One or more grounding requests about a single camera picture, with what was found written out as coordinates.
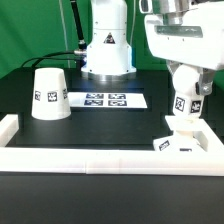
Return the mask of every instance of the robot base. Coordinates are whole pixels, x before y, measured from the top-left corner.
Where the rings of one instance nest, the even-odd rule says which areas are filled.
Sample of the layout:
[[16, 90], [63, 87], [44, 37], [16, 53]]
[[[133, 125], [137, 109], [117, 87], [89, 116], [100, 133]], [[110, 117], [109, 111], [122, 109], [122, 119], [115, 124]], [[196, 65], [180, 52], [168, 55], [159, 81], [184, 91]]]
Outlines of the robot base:
[[164, 152], [220, 152], [224, 145], [204, 119], [184, 120], [176, 116], [166, 116], [173, 135], [156, 139], [155, 151]]
[[128, 79], [136, 78], [136, 69], [133, 69], [133, 72], [125, 73], [121, 75], [103, 75], [103, 74], [95, 74], [91, 72], [82, 71], [82, 77], [85, 79], [92, 79], [97, 81], [123, 81]]

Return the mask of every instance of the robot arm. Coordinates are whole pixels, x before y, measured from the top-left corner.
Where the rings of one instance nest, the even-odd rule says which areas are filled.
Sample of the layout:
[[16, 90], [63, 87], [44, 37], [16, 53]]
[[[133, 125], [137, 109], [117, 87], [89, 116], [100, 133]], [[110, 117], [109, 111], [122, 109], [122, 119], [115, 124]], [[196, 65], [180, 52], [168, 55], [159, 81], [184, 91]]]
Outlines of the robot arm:
[[167, 60], [176, 90], [183, 89], [178, 87], [181, 78], [176, 78], [179, 69], [187, 76], [185, 73], [194, 68], [191, 92], [209, 95], [215, 71], [224, 69], [224, 2], [141, 0], [140, 8], [149, 14], [145, 17], [149, 49], [153, 56]]
[[224, 69], [224, 2], [140, 0], [149, 49], [167, 60], [176, 91], [173, 136], [154, 141], [156, 150], [198, 148], [194, 138], [204, 96], [212, 92], [215, 71]]

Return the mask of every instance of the warning sticker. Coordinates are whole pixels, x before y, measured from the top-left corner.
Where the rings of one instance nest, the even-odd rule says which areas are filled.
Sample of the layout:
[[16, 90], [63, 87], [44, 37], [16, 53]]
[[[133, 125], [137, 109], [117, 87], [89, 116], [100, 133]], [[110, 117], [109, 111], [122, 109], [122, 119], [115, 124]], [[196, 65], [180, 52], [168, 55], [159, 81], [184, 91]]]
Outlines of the warning sticker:
[[108, 34], [107, 38], [104, 41], [105, 44], [115, 44], [114, 38], [111, 33]]

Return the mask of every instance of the white cup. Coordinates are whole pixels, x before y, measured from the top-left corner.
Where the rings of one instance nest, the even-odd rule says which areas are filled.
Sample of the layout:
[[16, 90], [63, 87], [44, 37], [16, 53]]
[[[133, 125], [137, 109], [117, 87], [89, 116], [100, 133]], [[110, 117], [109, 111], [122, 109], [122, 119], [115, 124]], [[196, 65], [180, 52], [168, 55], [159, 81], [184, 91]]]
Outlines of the white cup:
[[32, 116], [40, 120], [59, 120], [70, 114], [64, 70], [36, 69]]

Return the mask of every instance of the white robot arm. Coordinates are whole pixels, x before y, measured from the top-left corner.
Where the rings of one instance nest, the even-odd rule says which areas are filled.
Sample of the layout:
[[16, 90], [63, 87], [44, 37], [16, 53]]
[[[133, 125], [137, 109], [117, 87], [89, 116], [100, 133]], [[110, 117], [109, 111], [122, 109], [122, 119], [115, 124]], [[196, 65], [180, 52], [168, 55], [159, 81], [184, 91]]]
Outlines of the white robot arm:
[[[212, 92], [215, 71], [224, 69], [224, 2], [206, 0], [140, 0], [145, 17], [149, 49], [153, 56], [167, 60], [176, 90], [175, 122], [184, 123], [201, 115], [204, 96]], [[196, 144], [192, 130], [173, 129], [174, 148], [191, 149]], [[156, 140], [155, 149], [164, 149], [172, 139]]]
[[91, 0], [93, 38], [87, 47], [84, 77], [100, 81], [126, 79], [136, 72], [132, 49], [126, 41], [125, 0]]

